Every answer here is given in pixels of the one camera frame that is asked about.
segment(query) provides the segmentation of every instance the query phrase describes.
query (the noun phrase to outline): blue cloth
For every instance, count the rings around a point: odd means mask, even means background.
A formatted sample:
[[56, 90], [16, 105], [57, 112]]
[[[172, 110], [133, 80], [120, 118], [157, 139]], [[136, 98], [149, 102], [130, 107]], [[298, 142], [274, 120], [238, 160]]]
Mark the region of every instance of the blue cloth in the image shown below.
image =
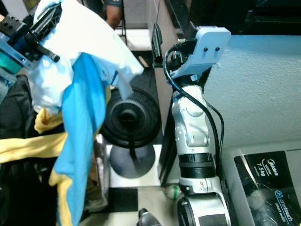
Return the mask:
[[90, 55], [82, 53], [73, 65], [73, 70], [74, 79], [64, 91], [62, 105], [68, 137], [55, 162], [54, 170], [57, 174], [65, 174], [72, 179], [72, 185], [67, 192], [67, 202], [72, 224], [77, 226], [84, 208], [93, 135], [105, 118], [105, 87]]

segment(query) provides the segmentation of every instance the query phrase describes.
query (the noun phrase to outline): white cloth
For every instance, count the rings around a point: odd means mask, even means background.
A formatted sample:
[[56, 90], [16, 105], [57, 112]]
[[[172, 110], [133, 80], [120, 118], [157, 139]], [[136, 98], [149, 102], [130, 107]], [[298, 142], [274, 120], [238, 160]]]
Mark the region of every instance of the white cloth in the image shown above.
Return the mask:
[[72, 65], [81, 53], [93, 56], [102, 81], [117, 86], [123, 99], [132, 93], [129, 82], [143, 67], [113, 29], [97, 14], [76, 0], [41, 0], [34, 21], [49, 6], [61, 2], [62, 15], [56, 28], [44, 39], [43, 46], [60, 56], [54, 63], [47, 56], [28, 72], [33, 105], [56, 113], [62, 105], [63, 91], [73, 80]]

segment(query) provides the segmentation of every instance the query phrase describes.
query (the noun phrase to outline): black bag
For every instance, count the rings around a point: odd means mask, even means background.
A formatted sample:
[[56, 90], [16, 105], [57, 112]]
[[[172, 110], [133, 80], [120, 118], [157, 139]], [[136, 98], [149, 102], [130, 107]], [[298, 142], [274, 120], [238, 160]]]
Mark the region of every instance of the black bag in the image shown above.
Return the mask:
[[[18, 76], [0, 104], [0, 139], [38, 136], [35, 118], [28, 80]], [[28, 158], [0, 166], [0, 226], [55, 226], [57, 191], [48, 184], [55, 160]]]

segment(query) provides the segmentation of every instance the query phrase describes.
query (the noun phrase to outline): black cable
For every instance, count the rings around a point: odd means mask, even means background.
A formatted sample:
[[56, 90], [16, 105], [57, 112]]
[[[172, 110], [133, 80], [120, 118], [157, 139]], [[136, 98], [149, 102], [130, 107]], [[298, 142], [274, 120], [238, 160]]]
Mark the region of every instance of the black cable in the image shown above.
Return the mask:
[[224, 119], [221, 115], [221, 113], [215, 108], [213, 107], [211, 104], [209, 104], [206, 100], [205, 102], [207, 103], [207, 106], [210, 107], [220, 118], [221, 121], [221, 139], [220, 139], [220, 165], [222, 165], [222, 144], [224, 142], [224, 133], [225, 133], [225, 124], [224, 124]]
[[174, 80], [173, 78], [170, 76], [170, 72], [169, 69], [167, 67], [167, 63], [168, 63], [168, 56], [170, 55], [170, 53], [174, 52], [174, 51], [181, 51], [180, 48], [178, 48], [178, 46], [173, 46], [171, 47], [164, 56], [164, 60], [163, 60], [163, 70], [164, 70], [164, 74], [166, 76], [166, 79], [169, 81], [169, 83], [173, 86], [173, 88], [175, 88], [180, 94], [182, 94], [183, 96], [185, 96], [186, 98], [188, 98], [192, 103], [194, 103], [196, 106], [198, 106], [200, 109], [203, 110], [203, 112], [206, 114], [206, 116], [208, 117], [208, 120], [210, 122], [210, 125], [212, 127], [212, 131], [213, 131], [213, 136], [214, 136], [214, 144], [215, 144], [215, 161], [216, 161], [216, 175], [220, 176], [222, 175], [221, 173], [221, 165], [220, 165], [220, 147], [219, 147], [219, 139], [218, 139], [218, 133], [217, 133], [217, 129], [216, 129], [216, 125], [215, 122], [213, 120], [212, 115], [210, 114], [209, 110], [203, 105], [201, 104], [196, 98], [194, 98], [193, 96], [191, 96], [189, 93], [185, 92]]
[[159, 17], [160, 5], [161, 5], [161, 0], [159, 1], [159, 4], [158, 4], [158, 12], [157, 12], [156, 23], [158, 23], [158, 17]]

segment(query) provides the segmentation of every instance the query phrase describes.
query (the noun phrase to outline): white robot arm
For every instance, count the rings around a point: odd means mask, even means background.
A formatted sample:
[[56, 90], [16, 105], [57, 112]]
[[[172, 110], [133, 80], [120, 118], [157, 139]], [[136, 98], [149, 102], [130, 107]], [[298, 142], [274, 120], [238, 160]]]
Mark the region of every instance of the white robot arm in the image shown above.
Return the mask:
[[[196, 29], [196, 37], [174, 45], [167, 51], [163, 62], [166, 78], [174, 89], [172, 114], [181, 171], [180, 188], [185, 194], [178, 201], [178, 218], [180, 226], [230, 226], [219, 178], [222, 173], [218, 135], [198, 79], [202, 72], [218, 62], [231, 33], [225, 28], [213, 26]], [[180, 58], [178, 62], [182, 63], [174, 71], [169, 70], [167, 61], [172, 52], [175, 52], [173, 59]], [[213, 128], [216, 167], [209, 148], [206, 117]]]

